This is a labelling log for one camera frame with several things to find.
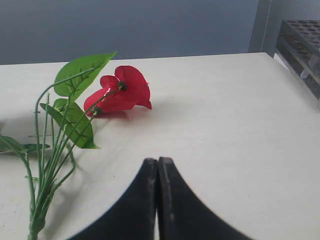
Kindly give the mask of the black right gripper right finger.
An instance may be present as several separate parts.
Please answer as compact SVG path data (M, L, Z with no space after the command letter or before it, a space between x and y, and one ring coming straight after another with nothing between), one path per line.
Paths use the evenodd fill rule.
M158 160L161 240L249 240L212 212L185 182L172 158Z

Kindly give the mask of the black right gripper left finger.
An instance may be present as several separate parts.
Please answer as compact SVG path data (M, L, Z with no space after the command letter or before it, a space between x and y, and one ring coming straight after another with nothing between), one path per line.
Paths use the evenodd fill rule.
M130 186L118 201L72 240L153 240L158 162L143 160Z

